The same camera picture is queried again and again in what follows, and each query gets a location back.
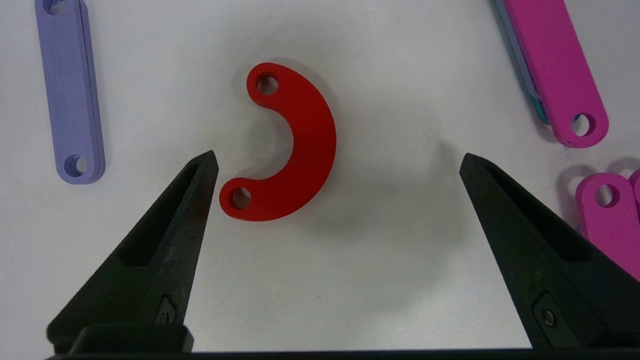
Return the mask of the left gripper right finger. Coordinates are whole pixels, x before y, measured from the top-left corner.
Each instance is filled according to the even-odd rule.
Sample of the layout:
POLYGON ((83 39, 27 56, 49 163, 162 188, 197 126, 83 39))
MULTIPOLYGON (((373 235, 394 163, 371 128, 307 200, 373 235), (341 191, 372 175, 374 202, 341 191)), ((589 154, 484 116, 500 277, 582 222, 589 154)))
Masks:
POLYGON ((639 349, 639 282, 496 164, 459 175, 534 349, 639 349))

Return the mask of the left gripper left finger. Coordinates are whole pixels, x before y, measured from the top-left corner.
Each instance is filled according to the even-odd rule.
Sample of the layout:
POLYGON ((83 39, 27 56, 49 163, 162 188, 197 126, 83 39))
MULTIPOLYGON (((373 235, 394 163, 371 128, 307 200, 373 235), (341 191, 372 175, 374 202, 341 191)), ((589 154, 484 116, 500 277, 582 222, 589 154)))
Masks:
POLYGON ((189 353, 185 326, 218 176, 212 150, 192 158, 48 324, 57 357, 189 353))

